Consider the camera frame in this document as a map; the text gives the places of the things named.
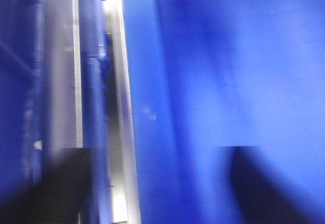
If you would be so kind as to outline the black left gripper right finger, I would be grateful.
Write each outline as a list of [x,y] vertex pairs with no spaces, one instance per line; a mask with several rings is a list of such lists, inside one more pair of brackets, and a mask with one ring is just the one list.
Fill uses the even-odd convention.
[[256,146],[221,146],[224,178],[244,223],[313,223],[307,192]]

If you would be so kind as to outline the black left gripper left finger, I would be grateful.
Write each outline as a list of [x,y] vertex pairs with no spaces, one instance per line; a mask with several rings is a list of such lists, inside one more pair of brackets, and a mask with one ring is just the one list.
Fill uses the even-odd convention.
[[91,187],[91,149],[71,148],[40,182],[1,203],[1,223],[77,223]]

